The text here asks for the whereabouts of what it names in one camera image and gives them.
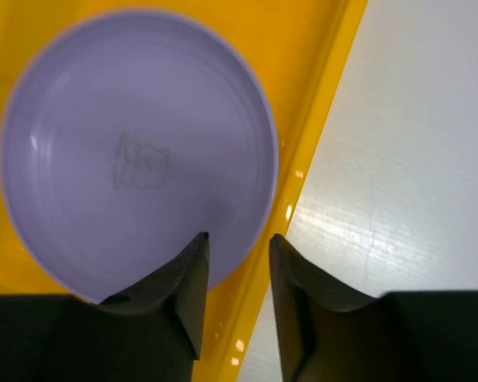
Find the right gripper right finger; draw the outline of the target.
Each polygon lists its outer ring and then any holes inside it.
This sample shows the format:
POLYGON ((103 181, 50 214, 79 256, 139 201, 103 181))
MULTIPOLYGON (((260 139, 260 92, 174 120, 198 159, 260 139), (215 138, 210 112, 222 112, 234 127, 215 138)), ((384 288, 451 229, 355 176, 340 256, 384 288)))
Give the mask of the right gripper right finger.
POLYGON ((478 381, 478 290, 395 291, 373 298, 269 243, 286 381, 478 381))

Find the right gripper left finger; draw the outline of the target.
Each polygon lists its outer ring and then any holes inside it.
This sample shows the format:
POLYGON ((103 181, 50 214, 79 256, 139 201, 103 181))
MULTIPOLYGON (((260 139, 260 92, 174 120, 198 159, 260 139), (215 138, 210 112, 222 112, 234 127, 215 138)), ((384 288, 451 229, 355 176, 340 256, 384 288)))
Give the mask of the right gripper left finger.
POLYGON ((201 355, 207 233, 101 303, 0 295, 0 381, 188 381, 201 355))

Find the lilac plate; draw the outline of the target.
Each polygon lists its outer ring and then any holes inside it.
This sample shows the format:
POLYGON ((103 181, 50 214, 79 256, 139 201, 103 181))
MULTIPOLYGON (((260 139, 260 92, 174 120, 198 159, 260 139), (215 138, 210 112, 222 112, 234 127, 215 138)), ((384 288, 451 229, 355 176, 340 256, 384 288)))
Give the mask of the lilac plate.
POLYGON ((63 33, 7 105, 0 183, 28 253, 101 302, 210 236, 209 288, 257 242, 276 126, 238 52, 178 14, 125 10, 63 33))

